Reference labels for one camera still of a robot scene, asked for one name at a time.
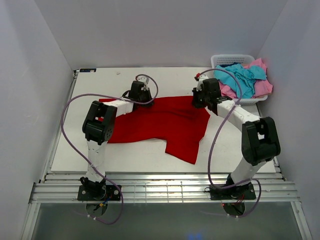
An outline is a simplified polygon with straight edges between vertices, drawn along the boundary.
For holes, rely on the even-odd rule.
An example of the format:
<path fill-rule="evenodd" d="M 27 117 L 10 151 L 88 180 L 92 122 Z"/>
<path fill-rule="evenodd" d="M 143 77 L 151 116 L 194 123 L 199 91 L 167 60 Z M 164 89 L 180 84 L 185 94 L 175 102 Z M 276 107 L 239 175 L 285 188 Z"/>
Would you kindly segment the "red t shirt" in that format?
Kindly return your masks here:
<path fill-rule="evenodd" d="M 110 144 L 159 139 L 166 141 L 165 153 L 195 164 L 200 141 L 210 114 L 192 105 L 192 96 L 160 97 L 151 107 L 140 106 L 116 117 Z"/>

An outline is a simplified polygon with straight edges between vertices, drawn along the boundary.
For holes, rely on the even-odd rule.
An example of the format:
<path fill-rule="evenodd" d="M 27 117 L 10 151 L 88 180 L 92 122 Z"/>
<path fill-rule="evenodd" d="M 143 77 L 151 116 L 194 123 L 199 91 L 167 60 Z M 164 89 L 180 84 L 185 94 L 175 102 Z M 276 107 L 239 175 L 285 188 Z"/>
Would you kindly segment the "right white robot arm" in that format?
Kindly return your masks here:
<path fill-rule="evenodd" d="M 192 89 L 192 105 L 207 108 L 231 123 L 241 132 L 242 158 L 224 185 L 211 184 L 208 193 L 212 200 L 245 197 L 255 199 L 252 180 L 258 170 L 281 152 L 275 121 L 250 113 L 228 96 L 222 96 L 220 84 L 206 75 L 196 76 L 197 86 Z"/>

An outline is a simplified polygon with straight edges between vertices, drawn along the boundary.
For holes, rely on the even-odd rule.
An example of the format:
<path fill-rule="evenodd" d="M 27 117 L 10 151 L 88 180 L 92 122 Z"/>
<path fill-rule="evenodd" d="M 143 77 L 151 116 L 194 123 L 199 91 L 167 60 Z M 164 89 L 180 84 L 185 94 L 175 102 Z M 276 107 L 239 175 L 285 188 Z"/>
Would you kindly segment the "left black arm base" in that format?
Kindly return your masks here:
<path fill-rule="evenodd" d="M 120 201 L 120 191 L 114 185 L 102 185 L 96 188 L 81 185 L 78 189 L 78 201 Z"/>

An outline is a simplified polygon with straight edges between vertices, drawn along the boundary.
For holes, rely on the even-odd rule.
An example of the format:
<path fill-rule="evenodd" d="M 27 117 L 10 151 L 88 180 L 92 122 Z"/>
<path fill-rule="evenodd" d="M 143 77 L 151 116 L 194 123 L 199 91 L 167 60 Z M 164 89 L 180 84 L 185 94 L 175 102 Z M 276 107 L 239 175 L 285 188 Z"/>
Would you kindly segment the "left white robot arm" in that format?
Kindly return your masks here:
<path fill-rule="evenodd" d="M 151 91 L 148 87 L 149 78 L 145 81 L 134 80 L 130 90 L 120 100 L 111 102 L 93 101 L 82 126 L 88 147 L 88 168 L 80 182 L 86 193 L 95 200 L 106 195 L 105 153 L 107 142 L 111 139 L 116 118 L 129 114 L 138 106 L 153 105 Z"/>

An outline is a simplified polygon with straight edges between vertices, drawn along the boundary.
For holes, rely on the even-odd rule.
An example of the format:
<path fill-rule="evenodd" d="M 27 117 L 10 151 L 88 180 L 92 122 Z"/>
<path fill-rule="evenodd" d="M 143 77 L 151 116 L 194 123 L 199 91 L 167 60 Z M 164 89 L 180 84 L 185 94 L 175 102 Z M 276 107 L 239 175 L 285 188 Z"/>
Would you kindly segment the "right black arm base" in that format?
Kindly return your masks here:
<path fill-rule="evenodd" d="M 235 186 L 228 189 L 217 189 L 212 186 L 204 189 L 210 194 L 211 200 L 255 200 L 256 194 L 251 183 L 242 186 Z"/>

